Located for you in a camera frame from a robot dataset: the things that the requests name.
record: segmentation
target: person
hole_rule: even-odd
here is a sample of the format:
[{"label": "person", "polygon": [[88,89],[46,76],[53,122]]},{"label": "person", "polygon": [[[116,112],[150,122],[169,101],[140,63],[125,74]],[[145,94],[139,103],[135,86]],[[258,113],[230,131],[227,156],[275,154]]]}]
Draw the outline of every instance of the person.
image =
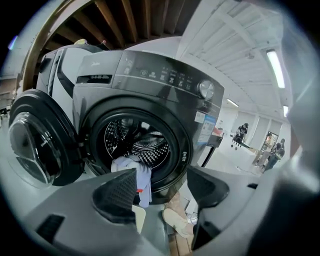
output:
[{"label": "person", "polygon": [[275,140],[274,140],[274,138],[272,138],[271,133],[268,134],[265,144],[266,144],[266,149],[263,152],[262,157],[259,159],[259,163],[258,163],[258,167],[260,167],[260,168],[263,167],[265,161],[270,156],[271,150],[273,149],[273,147],[275,145]]},{"label": "person", "polygon": [[285,139],[283,138],[280,143],[277,143],[271,150],[271,155],[268,161],[268,164],[265,167],[264,171],[272,169],[278,160],[281,160],[285,155]]},{"label": "person", "polygon": [[233,140],[237,143],[246,142],[246,134],[248,133],[249,124],[245,123],[244,125],[241,125],[238,127],[238,129],[235,132],[235,136],[233,137]]}]

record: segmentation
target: door glass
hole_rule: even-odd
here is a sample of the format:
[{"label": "door glass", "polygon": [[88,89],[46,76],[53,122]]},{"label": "door glass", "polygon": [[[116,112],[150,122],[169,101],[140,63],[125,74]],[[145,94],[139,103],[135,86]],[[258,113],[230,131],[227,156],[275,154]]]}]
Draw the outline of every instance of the door glass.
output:
[{"label": "door glass", "polygon": [[60,152],[53,139],[34,115],[19,113],[9,128],[9,140],[17,161],[22,168],[17,174],[35,187],[49,186],[59,176],[62,165]]}]

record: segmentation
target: sticker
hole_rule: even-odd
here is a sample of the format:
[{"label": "sticker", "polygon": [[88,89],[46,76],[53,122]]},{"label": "sticker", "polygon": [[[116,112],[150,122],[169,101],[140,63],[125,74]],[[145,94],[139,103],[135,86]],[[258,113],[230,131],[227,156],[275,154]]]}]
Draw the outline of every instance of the sticker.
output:
[{"label": "sticker", "polygon": [[199,111],[196,112],[194,121],[200,124],[203,124],[205,121],[206,114],[201,113]]},{"label": "sticker", "polygon": [[203,145],[207,144],[208,140],[214,131],[215,125],[216,125],[217,119],[210,116],[210,115],[205,115],[204,118],[204,123],[199,135],[199,139],[197,141],[198,145]]}]

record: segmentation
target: laundry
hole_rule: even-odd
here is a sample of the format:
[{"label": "laundry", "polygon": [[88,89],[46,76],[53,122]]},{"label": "laundry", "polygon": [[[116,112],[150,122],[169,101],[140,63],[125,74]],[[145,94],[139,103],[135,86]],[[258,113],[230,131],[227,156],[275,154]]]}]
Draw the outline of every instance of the laundry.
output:
[{"label": "laundry", "polygon": [[142,163],[138,156],[120,156],[112,161],[111,172],[118,172],[126,169],[136,169],[136,187],[139,193],[140,203],[143,208],[147,208],[152,202],[151,197],[151,169]]}]

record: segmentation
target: washing machine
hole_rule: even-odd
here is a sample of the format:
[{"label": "washing machine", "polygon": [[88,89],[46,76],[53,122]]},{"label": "washing machine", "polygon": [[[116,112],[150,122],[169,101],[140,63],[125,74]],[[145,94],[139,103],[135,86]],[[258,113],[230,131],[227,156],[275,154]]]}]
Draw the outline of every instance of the washing machine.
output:
[{"label": "washing machine", "polygon": [[136,155],[151,168],[152,204],[170,201],[213,132],[224,88],[190,65],[153,53],[100,51],[79,63],[72,97],[63,86],[51,96],[31,89],[12,106],[10,143],[25,173],[64,186],[85,165],[99,176],[110,172],[113,159]]}]

